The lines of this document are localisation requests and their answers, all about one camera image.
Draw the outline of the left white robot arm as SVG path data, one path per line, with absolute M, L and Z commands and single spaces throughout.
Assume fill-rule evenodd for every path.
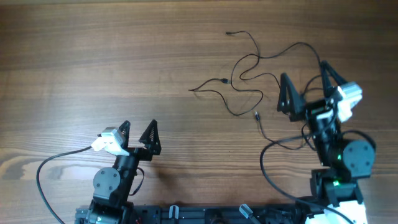
M 134 213 L 134 204 L 127 201 L 137 191 L 131 186 L 140 161 L 151 161 L 161 153 L 157 121 L 152 120 L 139 142 L 142 147 L 129 147 L 128 120 L 120 127 L 107 127 L 91 144 L 95 151 L 105 150 L 116 160 L 111 167 L 100 169 L 93 179 L 93 199 L 87 211 L 76 212 L 75 223 L 129 223 Z

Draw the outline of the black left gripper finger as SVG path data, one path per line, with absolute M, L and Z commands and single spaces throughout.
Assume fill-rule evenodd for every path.
M 127 149 L 128 148 L 128 144 L 129 144 L 129 131 L 130 131 L 130 127 L 131 127 L 131 123 L 128 120 L 125 120 L 120 126 L 119 126 L 119 130 L 121 131 L 121 133 L 124 136 L 124 141 L 121 144 L 121 147 L 123 149 Z
M 151 154 L 160 155 L 162 147 L 159 139 L 157 121 L 155 119 L 150 122 L 143 132 L 139 142 L 143 144 L 146 149 L 150 150 Z

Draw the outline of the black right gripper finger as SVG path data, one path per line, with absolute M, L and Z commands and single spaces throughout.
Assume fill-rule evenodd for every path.
M 347 80 L 344 79 L 341 75 L 339 75 L 336 70 L 326 61 L 323 60 L 320 62 L 321 68 L 321 78 L 322 78 L 322 86 L 323 86 L 323 95 L 325 98 L 329 98 L 336 91 L 337 87 L 333 86 L 330 81 L 330 77 L 334 79 L 338 86 L 346 84 Z
M 298 93 L 289 76 L 282 73 L 277 111 L 297 115 L 304 111 L 304 106 L 304 98 Z

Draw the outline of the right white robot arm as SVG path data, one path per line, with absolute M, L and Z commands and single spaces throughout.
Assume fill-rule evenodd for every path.
M 358 180 L 371 176 L 376 144 L 362 132 L 358 133 L 361 139 L 346 139 L 341 131 L 363 91 L 327 61 L 322 61 L 320 68 L 324 97 L 313 102 L 297 92 L 286 73 L 280 76 L 277 110 L 287 113 L 292 122 L 307 123 L 322 165 L 312 171 L 311 196 L 302 198 L 289 217 L 298 223 L 367 223 Z

